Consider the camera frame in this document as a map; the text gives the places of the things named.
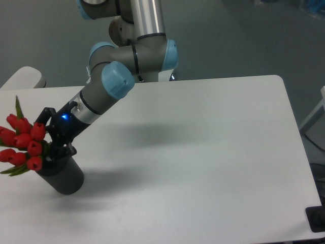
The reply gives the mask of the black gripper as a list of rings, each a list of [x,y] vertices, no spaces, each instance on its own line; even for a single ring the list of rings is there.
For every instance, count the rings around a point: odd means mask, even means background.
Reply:
[[[89,127],[72,114],[74,108],[77,108],[77,102],[66,103],[59,111],[45,107],[36,119],[37,123],[49,127],[52,143],[48,158],[52,161],[75,155],[77,150],[71,142]]]

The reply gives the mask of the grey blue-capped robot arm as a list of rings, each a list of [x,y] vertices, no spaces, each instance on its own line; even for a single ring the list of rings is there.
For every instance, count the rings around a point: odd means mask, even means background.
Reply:
[[[46,126],[52,141],[44,161],[71,157],[71,143],[102,114],[124,98],[148,73],[178,65],[176,43],[166,36],[160,1],[78,1],[86,19],[120,17],[129,24],[124,44],[95,44],[89,54],[90,82],[59,111],[45,108],[37,121]]]

